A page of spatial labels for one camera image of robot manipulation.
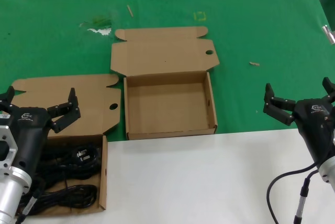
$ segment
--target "robotic arm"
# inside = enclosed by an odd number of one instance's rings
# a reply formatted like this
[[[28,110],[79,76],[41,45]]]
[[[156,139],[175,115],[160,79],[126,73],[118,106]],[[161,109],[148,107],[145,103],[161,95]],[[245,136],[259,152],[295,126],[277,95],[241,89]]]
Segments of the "robotic arm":
[[[14,93],[10,86],[0,94],[0,111],[8,113],[0,115],[0,224],[11,223],[29,192],[50,129],[58,133],[80,118],[74,88],[67,103],[48,109],[12,105]]]
[[[325,97],[295,102],[275,97],[267,84],[263,111],[288,126],[293,121],[297,124],[323,181],[335,191],[335,146],[330,143],[335,128],[335,107],[331,104],[335,102],[335,84],[325,77],[322,85],[328,93]]]

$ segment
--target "open cardboard box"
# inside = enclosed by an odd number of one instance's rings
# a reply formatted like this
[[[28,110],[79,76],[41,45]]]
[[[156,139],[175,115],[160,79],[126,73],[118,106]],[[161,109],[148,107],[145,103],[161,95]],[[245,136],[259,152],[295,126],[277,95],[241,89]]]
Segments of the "open cardboard box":
[[[54,76],[16,80],[13,87],[25,93],[14,97],[12,103],[19,107],[43,107],[63,104],[68,101],[70,89],[75,88],[81,118],[58,134],[50,130],[46,145],[76,146],[93,143],[101,149],[102,169],[100,174],[88,180],[67,180],[68,186],[91,184],[98,188],[97,201],[90,208],[74,209],[55,206],[39,215],[58,216],[86,214],[106,209],[107,198],[107,139],[105,133],[120,120],[121,90],[109,88],[118,82],[117,75]],[[65,188],[58,182],[48,191]]]
[[[111,69],[124,74],[129,140],[213,134],[207,70],[218,65],[206,27],[118,29]]]

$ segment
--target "debris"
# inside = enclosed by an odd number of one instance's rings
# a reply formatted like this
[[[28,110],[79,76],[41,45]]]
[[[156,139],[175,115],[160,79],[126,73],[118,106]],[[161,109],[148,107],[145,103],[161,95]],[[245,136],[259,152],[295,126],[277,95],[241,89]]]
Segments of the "debris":
[[[90,31],[93,31],[94,33],[100,33],[103,36],[107,36],[109,35],[109,33],[111,32],[111,28],[106,28],[106,29],[88,29]]]
[[[253,63],[253,62],[249,62],[251,65],[256,65],[256,66],[260,66],[259,63]]]
[[[128,10],[129,10],[129,13],[130,13],[131,17],[134,17],[134,15],[132,14],[132,11],[131,11],[131,9],[130,9],[130,7],[129,7],[128,4],[127,4],[127,8],[128,8]]]

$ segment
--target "wooden stick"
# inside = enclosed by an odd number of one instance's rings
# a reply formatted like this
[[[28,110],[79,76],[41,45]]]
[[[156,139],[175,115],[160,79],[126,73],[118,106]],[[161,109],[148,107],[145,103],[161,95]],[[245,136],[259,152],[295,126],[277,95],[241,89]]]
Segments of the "wooden stick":
[[[127,4],[127,8],[128,8],[128,10],[129,10],[129,13],[130,13],[131,17],[134,17],[134,15],[132,14],[131,9],[130,9],[130,7],[129,7],[128,4]]]
[[[253,62],[249,62],[249,63],[252,64],[252,65],[260,66],[259,63],[253,63]]]

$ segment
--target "green mat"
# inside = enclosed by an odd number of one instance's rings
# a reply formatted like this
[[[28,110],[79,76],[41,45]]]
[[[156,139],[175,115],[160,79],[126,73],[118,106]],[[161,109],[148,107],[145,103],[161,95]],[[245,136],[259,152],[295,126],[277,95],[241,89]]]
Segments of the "green mat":
[[[277,96],[295,100],[324,96],[325,76],[335,82],[335,47],[323,34],[328,23],[319,0],[0,0],[0,6],[0,92],[21,78],[109,73],[116,29],[174,26],[209,29],[205,38],[220,58],[210,72],[217,133],[287,128],[262,113],[267,82]],[[109,36],[87,30],[109,27]],[[122,110],[108,140],[125,139]]]

